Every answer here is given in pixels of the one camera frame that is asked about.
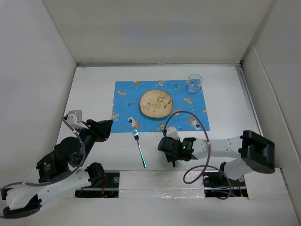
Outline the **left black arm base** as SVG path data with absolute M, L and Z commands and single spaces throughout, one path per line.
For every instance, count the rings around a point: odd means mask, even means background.
M 86 186 L 75 191 L 77 198 L 118 198 L 119 171 L 106 171 L 106 179 L 100 185 Z

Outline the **clear plastic cup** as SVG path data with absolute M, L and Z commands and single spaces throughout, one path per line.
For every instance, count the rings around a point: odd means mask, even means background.
M 188 77 L 188 91 L 190 93 L 196 93 L 202 90 L 203 78 L 199 74 L 191 74 Z

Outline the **beige floral plate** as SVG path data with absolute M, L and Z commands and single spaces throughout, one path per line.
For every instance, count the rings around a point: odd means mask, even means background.
M 163 90 L 150 90 L 140 99 L 140 111 L 143 115 L 161 119 L 167 117 L 173 109 L 173 99 Z

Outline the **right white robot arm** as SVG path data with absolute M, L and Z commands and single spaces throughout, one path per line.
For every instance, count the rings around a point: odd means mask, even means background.
M 227 186 L 234 180 L 250 172 L 273 174 L 275 172 L 275 144 L 269 139 L 245 130 L 238 137 L 205 140 L 187 137 L 182 141 L 175 128 L 168 128 L 158 150 L 163 152 L 168 162 L 210 159 L 212 157 L 232 158 L 223 162 L 217 179 Z

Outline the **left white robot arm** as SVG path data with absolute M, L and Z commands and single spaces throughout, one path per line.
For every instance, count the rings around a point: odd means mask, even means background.
M 63 139 L 45 155 L 25 182 L 15 182 L 0 189 L 7 206 L 3 219 L 16 219 L 35 214 L 50 199 L 68 190 L 81 187 L 102 187 L 107 177 L 100 163 L 83 164 L 96 142 L 106 141 L 111 133 L 112 120 L 69 120 L 63 123 L 74 136 Z

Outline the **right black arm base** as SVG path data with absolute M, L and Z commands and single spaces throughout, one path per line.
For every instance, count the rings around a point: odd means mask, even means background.
M 204 194 L 206 198 L 225 199 L 229 191 L 231 197 L 245 197 L 248 198 L 248 192 L 245 182 L 245 177 L 241 176 L 237 180 L 227 179 L 218 170 L 206 170 L 202 176 L 204 185 Z

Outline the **blue patterned cloth placemat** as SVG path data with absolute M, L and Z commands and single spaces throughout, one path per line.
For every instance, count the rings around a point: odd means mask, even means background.
M 150 90 L 163 90 L 171 95 L 173 109 L 161 119 L 143 115 L 140 99 Z M 178 131 L 210 130 L 203 91 L 190 93 L 185 80 L 171 81 L 117 81 L 115 83 L 112 119 L 113 133 L 161 132 L 164 126 L 174 126 Z

